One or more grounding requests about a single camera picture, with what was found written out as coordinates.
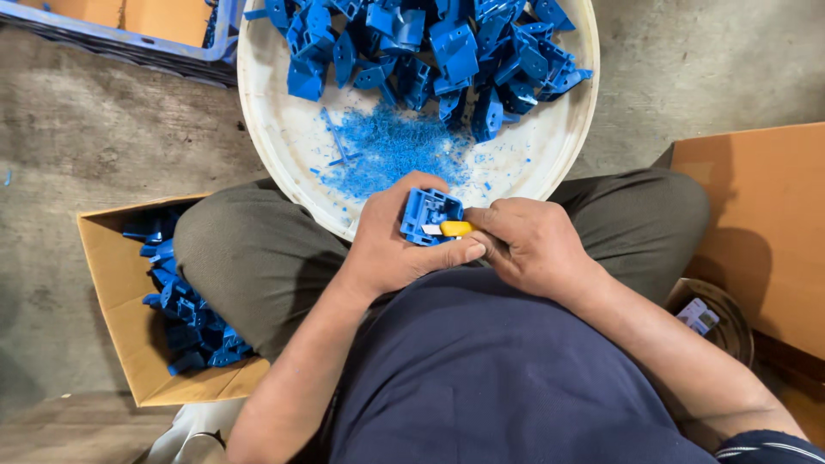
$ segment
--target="blue plastic crate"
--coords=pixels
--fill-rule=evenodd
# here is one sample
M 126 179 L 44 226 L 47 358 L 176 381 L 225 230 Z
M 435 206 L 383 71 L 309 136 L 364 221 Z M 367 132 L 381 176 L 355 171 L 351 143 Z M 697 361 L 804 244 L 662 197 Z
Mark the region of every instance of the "blue plastic crate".
M 219 0 L 209 48 L 179 44 L 0 0 L 0 22 L 72 48 L 218 87 L 238 85 L 235 69 L 243 2 Z

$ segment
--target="yellow knife handle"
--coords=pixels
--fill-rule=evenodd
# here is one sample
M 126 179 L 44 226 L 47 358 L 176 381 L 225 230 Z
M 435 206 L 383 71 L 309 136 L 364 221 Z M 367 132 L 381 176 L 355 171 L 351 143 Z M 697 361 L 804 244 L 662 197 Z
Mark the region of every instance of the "yellow knife handle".
M 463 220 L 445 220 L 440 227 L 445 237 L 461 237 L 472 230 L 477 230 L 472 224 Z

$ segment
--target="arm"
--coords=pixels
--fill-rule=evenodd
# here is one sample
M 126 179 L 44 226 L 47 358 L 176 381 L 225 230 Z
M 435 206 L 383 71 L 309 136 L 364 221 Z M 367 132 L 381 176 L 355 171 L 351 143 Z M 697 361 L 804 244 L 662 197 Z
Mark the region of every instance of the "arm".
M 469 236 L 486 245 L 502 280 L 557 301 L 628 353 L 690 440 L 710 450 L 762 428 L 805 438 L 745 366 L 587 256 L 561 206 L 511 198 L 464 218 L 485 231 Z
M 231 462 L 289 461 L 318 430 L 373 300 L 484 255 L 473 239 L 418 247 L 401 237 L 398 218 L 412 187 L 448 192 L 443 180 L 411 173 L 370 197 L 341 269 L 241 410 L 227 449 Z

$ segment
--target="concrete floor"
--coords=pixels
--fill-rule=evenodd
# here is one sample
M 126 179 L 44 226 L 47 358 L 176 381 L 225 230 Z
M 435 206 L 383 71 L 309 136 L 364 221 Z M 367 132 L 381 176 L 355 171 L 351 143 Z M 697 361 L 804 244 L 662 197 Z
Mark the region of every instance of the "concrete floor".
M 570 178 L 673 140 L 825 121 L 822 0 L 595 0 L 596 116 Z M 235 91 L 0 29 L 0 417 L 127 389 L 75 214 L 266 175 Z

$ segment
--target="forearm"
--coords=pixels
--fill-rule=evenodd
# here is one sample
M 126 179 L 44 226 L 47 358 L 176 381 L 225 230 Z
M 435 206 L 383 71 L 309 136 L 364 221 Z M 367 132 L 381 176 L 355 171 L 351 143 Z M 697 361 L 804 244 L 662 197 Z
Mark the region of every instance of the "forearm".
M 715 447 L 757 428 L 804 438 L 785 407 L 740 362 L 601 267 L 593 275 L 586 288 L 559 303 L 646 371 L 689 438 Z
M 232 462 L 287 462 L 312 438 L 370 303 L 341 272 L 333 278 L 243 407 L 227 450 Z

